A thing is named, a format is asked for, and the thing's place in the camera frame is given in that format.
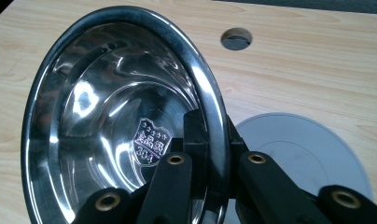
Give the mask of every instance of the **shield logo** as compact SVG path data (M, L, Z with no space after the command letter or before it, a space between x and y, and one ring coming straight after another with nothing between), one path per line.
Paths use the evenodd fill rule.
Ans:
M171 143L172 136L152 120L141 118L133 140L135 160L140 166L155 166Z

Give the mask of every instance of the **grey plastic disc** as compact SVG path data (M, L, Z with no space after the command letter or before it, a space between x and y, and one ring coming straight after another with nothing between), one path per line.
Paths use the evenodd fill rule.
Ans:
M352 149L332 130L305 117L268 113L244 120L238 133L249 150L270 155L299 186L317 195L341 185L372 199L370 181ZM230 200L226 223L239 223Z

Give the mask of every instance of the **wooden table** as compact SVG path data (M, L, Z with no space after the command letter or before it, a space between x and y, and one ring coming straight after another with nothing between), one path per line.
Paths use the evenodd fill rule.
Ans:
M377 15L210 1L16 0L0 15L0 223L28 223L20 141L38 66L75 21L101 7L155 10L209 63L235 124L267 112L314 119L339 135L370 177L377 203ZM224 49L232 27L249 48Z

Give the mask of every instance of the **round hole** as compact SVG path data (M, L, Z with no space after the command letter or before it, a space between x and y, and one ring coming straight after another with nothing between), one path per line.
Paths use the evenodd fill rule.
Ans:
M331 193L334 201L348 208L356 209L360 207L360 200L350 192L336 190Z
M178 165L178 164L181 164L183 163L183 161L185 161L185 158L182 157L182 156L170 156L168 158L168 162L171 163L172 165Z
M253 163L257 163L257 164L262 164L266 161L266 159L259 155L259 154L252 154L252 155L249 155L248 159L253 162Z
M95 204L96 209L102 212L109 211L119 205L120 197L117 193L110 192L102 195Z
M226 49L241 50L252 43L252 35L244 28L232 28L224 32L220 41Z

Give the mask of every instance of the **brass insert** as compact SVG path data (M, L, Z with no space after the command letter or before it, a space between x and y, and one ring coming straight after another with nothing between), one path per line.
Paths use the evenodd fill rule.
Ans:
M107 212L119 205L119 202L120 197L117 193L108 192L96 201L95 207L99 211Z
M256 164L262 164L267 161L263 156L259 154L251 154L249 155L248 159L251 162L256 163Z
M168 162L172 165L178 165L185 161L185 158L178 155L173 155L168 158Z
M336 190L331 193L334 201L340 205L352 209L357 209L361 206L360 200L352 193L344 190Z

